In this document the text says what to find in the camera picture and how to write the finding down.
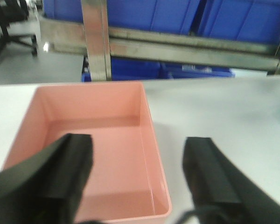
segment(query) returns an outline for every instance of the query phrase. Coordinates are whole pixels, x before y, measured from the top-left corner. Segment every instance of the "white tabletop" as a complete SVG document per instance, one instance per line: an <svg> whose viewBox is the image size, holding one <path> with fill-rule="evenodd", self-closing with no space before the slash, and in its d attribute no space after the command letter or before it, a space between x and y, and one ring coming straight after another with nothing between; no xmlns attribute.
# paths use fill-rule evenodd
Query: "white tabletop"
<svg viewBox="0 0 280 224"><path fill-rule="evenodd" d="M0 86L0 169L37 86ZM280 204L280 77L149 81L144 86L173 205L167 224L193 208L182 172L187 136L211 137Z"/></svg>

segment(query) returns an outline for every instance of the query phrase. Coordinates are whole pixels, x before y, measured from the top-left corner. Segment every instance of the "gray floor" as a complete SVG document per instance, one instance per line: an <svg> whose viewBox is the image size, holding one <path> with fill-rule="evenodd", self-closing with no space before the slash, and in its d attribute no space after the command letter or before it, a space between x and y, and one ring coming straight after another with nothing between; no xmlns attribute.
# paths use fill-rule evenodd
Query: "gray floor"
<svg viewBox="0 0 280 224"><path fill-rule="evenodd" d="M38 57L32 57L29 48L13 43L8 45L0 57L0 84L80 82L83 57L44 52L35 18L11 24L8 31L10 34L35 33Z"/></svg>

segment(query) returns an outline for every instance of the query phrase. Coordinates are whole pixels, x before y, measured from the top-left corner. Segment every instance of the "blue plastic crate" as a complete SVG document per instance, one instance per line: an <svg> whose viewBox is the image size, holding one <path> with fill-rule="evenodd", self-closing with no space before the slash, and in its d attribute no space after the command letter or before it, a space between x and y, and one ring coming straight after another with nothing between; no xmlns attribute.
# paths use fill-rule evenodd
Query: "blue plastic crate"
<svg viewBox="0 0 280 224"><path fill-rule="evenodd" d="M234 74L228 68L163 63L159 76L162 79L207 77L234 77Z"/></svg>
<svg viewBox="0 0 280 224"><path fill-rule="evenodd" d="M81 0L43 0L47 18L83 22Z"/></svg>
<svg viewBox="0 0 280 224"><path fill-rule="evenodd" d="M111 59L113 81L157 79L160 68L158 62ZM82 74L82 82L91 82L89 73Z"/></svg>
<svg viewBox="0 0 280 224"><path fill-rule="evenodd" d="M110 26L188 34L200 0L109 0ZM80 0L43 0L48 18L83 22Z"/></svg>
<svg viewBox="0 0 280 224"><path fill-rule="evenodd" d="M89 73L82 73L81 82L82 83L91 82L90 74Z"/></svg>
<svg viewBox="0 0 280 224"><path fill-rule="evenodd" d="M280 0L207 0L198 35L280 43Z"/></svg>

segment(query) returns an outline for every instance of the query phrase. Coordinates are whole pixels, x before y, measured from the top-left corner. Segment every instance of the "pink plastic tray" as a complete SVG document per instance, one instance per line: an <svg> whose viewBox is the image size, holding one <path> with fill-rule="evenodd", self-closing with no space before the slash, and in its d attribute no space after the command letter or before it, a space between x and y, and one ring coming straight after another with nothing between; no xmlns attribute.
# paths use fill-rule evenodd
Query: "pink plastic tray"
<svg viewBox="0 0 280 224"><path fill-rule="evenodd" d="M164 222L171 201L141 82L39 87L5 168L66 133L91 134L94 142L76 222Z"/></svg>

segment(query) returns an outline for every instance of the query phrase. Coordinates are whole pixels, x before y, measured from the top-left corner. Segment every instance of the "metal shelf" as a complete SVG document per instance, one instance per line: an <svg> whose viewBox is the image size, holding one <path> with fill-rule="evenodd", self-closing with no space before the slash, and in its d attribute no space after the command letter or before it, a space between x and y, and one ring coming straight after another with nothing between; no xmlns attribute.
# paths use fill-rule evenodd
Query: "metal shelf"
<svg viewBox="0 0 280 224"><path fill-rule="evenodd" d="M108 27L106 0L82 0L84 24L40 18L47 50L88 55L91 79L111 80L110 56L280 74L280 45Z"/></svg>

